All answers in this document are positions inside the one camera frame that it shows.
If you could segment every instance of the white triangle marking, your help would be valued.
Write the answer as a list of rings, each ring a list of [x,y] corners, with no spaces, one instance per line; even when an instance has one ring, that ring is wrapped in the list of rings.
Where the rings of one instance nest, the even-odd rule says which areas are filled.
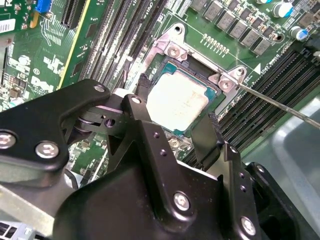
[[[255,69],[253,69],[253,71],[255,71],[257,74],[261,74],[261,63],[259,63],[256,67],[255,67]]]

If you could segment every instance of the surface-mount component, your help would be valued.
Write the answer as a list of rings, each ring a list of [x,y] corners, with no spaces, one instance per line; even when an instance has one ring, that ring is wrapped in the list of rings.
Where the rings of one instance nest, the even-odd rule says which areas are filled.
[[[27,87],[27,81],[20,80],[19,87],[25,89]]]
[[[320,2],[316,2],[315,5],[310,9],[312,13],[316,13],[320,10]]]
[[[256,20],[256,17],[251,15],[247,18],[247,22],[251,25],[254,23],[254,21]]]
[[[17,77],[15,77],[15,78],[13,79],[13,83],[14,83],[15,85],[19,86],[20,79],[17,78]]]
[[[72,75],[74,76],[74,75],[76,75],[77,73],[79,73],[79,72],[81,71],[83,65],[84,65],[84,62],[83,62],[83,61],[78,62],[78,63],[74,66]]]
[[[245,45],[246,47],[250,48],[252,46],[252,44],[254,44],[254,42],[257,40],[257,38],[259,37],[259,34],[251,29],[244,37],[244,39],[241,41],[241,43],[243,45]]]
[[[200,12],[206,3],[207,3],[207,0],[193,0],[190,7],[193,10]]]
[[[247,25],[243,21],[239,20],[235,24],[235,26],[232,28],[229,35],[234,37],[235,39],[239,39],[242,36],[242,34],[244,34],[246,29],[247,29]]]
[[[220,13],[221,9],[223,7],[221,5],[219,5],[217,2],[213,1],[210,6],[208,7],[208,9],[205,11],[204,13],[204,17],[209,20],[209,21],[213,21],[218,14]]]
[[[238,5],[239,5],[239,1],[238,0],[232,0],[230,2],[229,6],[228,6],[228,9],[230,11],[234,11],[237,8]]]
[[[259,30],[260,30],[261,33],[264,33],[265,30],[267,30],[267,26],[262,24],[262,25],[260,25]]]
[[[251,13],[252,13],[252,12],[251,12],[250,9],[245,8],[245,9],[243,10],[243,12],[241,13],[240,18],[245,21],[245,20],[247,20],[247,18],[249,17],[249,15],[250,15]]]
[[[303,17],[299,20],[299,25],[307,28],[315,20],[314,15],[310,12],[306,12]]]
[[[260,24],[262,24],[264,21],[260,18],[257,17],[254,22],[251,24],[251,27],[253,27],[254,29],[258,29]]]
[[[86,38],[92,37],[96,33],[97,28],[98,28],[97,22],[91,23],[90,26],[88,27],[88,31],[86,32],[85,37]]]
[[[298,41],[303,41],[308,37],[308,31],[299,26],[294,26],[290,30],[290,35]]]
[[[81,147],[86,149],[90,146],[90,142],[86,139],[81,142]]]
[[[216,26],[225,31],[229,28],[234,19],[235,16],[233,16],[230,12],[226,11],[221,17],[221,19],[218,21]]]
[[[199,77],[171,62],[153,81],[146,104],[150,117],[177,135],[183,134],[216,96],[215,90]]]
[[[21,96],[21,90],[19,88],[11,88],[9,91],[9,96],[13,99],[19,98]]]
[[[263,36],[269,38],[270,34],[274,32],[274,28],[272,26],[268,26],[267,29],[264,31]]]
[[[263,38],[259,44],[254,48],[253,52],[259,56],[264,54],[264,52],[270,47],[271,43]]]
[[[287,18],[294,11],[294,7],[291,2],[280,1],[274,5],[272,9],[273,16],[276,18]]]

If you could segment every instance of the gray plastic surface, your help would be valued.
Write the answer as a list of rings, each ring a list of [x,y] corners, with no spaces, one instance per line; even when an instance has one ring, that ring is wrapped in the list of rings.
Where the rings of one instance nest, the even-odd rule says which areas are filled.
[[[300,111],[320,122],[320,95]],[[243,161],[268,169],[320,236],[320,129],[291,117]]]
[[[37,232],[32,227],[24,223],[13,222],[13,221],[0,221],[0,223],[6,224],[9,226],[3,235],[0,233],[1,240],[34,240],[35,239]],[[16,230],[11,237],[7,237],[8,232],[10,231],[11,228],[16,228]]]

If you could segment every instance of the electrolytic capacitor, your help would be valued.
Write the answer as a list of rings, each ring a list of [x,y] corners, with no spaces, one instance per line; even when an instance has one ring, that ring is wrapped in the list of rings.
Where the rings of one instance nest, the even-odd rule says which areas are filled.
[[[290,35],[298,41],[303,41],[308,37],[308,31],[299,26],[294,26],[290,30]]]
[[[255,0],[257,4],[268,4],[271,3],[272,0]]]
[[[287,18],[293,12],[294,7],[291,2],[278,2],[274,5],[272,13],[276,18]]]

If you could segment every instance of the hole in bracket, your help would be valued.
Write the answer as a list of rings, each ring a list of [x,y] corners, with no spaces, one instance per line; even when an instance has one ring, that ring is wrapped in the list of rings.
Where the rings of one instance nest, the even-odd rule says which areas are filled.
[[[241,77],[245,74],[245,70],[243,68],[238,68],[238,70],[236,71],[236,75]]]
[[[244,193],[247,191],[246,187],[243,186],[243,185],[241,185],[240,189],[241,189],[241,191],[244,192]]]
[[[136,96],[132,96],[131,97],[132,101],[135,102],[136,104],[140,104],[141,100],[139,98],[137,98]]]
[[[180,34],[182,32],[182,29],[179,27],[179,26],[176,26],[174,28],[174,31],[177,33],[177,34]]]
[[[162,150],[160,151],[160,155],[163,156],[163,157],[167,156],[166,150],[162,149]]]
[[[107,121],[105,121],[104,125],[107,127],[107,128],[112,128],[114,125],[116,124],[116,120],[110,118],[108,119]]]

